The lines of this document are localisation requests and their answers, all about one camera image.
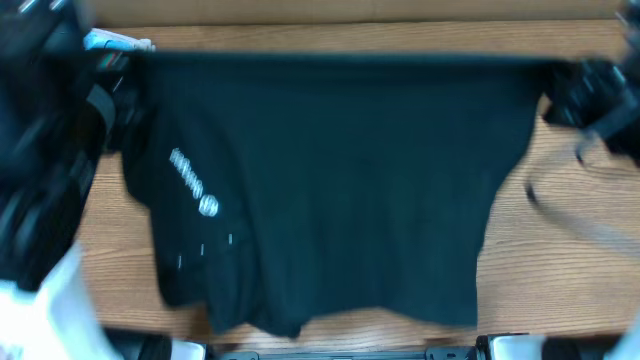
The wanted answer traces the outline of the black t-shirt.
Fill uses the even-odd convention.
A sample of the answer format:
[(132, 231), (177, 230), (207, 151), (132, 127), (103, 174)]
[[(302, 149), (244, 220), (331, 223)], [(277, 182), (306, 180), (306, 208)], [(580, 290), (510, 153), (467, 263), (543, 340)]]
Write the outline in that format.
[(479, 56), (153, 53), (122, 150), (160, 293), (212, 327), (295, 337), (382, 307), (477, 322), (477, 259), (553, 63)]

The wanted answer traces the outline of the light blue printed t-shirt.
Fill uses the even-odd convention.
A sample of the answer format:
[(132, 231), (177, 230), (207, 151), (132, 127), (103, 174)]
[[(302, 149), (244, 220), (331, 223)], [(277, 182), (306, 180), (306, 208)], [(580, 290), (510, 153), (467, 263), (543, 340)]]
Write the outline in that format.
[(83, 39), (84, 48), (112, 49), (117, 51), (150, 51), (156, 46), (150, 39), (136, 39), (123, 34), (93, 28)]

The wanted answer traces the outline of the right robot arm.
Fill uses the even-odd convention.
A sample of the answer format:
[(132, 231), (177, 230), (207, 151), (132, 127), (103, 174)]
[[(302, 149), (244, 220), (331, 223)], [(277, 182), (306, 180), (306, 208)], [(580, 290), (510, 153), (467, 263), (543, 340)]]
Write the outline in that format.
[(638, 163), (639, 0), (626, 0), (617, 15), (627, 30), (627, 53), (618, 62), (585, 58), (556, 71), (543, 119), (598, 137), (610, 153)]

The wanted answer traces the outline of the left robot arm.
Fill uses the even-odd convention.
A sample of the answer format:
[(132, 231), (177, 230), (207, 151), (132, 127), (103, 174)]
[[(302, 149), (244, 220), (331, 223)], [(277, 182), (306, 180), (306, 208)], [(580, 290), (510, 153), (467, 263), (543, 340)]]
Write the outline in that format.
[(170, 343), (103, 327), (76, 233), (117, 126), (121, 57), (86, 46), (83, 1), (1, 5), (1, 355), (151, 359)]

